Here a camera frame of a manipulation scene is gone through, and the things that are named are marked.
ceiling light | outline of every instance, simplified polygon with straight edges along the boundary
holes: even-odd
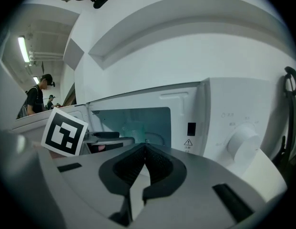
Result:
[[[35,81],[36,84],[39,84],[39,80],[38,80],[37,77],[34,77],[33,79],[34,79],[34,81]]]
[[[29,58],[28,58],[28,54],[27,54],[27,50],[26,50],[26,45],[25,45],[25,38],[23,36],[20,36],[18,38],[19,41],[19,45],[20,45],[20,51],[23,55],[23,59],[26,63],[29,63]]]

ceiling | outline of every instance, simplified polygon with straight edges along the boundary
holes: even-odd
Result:
[[[2,60],[14,80],[23,90],[35,84],[33,77],[51,74],[56,85],[60,84],[63,61],[35,61],[25,63],[20,52],[18,37],[25,37],[27,53],[51,52],[64,54],[65,46],[78,18],[78,14],[48,5],[26,4],[8,25],[8,38]]]

caution symbol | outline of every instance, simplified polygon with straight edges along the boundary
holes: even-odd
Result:
[[[184,145],[192,146],[192,143],[191,143],[191,141],[188,139],[188,140],[184,143]]]

man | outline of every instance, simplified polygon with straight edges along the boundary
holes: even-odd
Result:
[[[52,76],[50,74],[45,74],[41,77],[40,82],[27,92],[27,100],[25,102],[27,115],[33,115],[42,111],[46,111],[43,103],[42,89],[46,90],[47,86],[51,84]]]
[[[48,98],[48,102],[47,102],[47,110],[51,110],[53,109],[54,107],[59,107],[60,104],[56,104],[56,105],[53,105],[52,104],[52,101],[53,101],[53,95],[50,95],[49,98]]]

black t-shirt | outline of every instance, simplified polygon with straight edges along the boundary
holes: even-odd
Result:
[[[47,103],[47,109],[48,110],[51,110],[51,106],[53,106],[52,102],[51,101],[48,101],[48,103]]]
[[[35,85],[27,92],[27,105],[33,106],[32,110],[39,113],[43,111],[43,104],[43,92],[38,85]]]

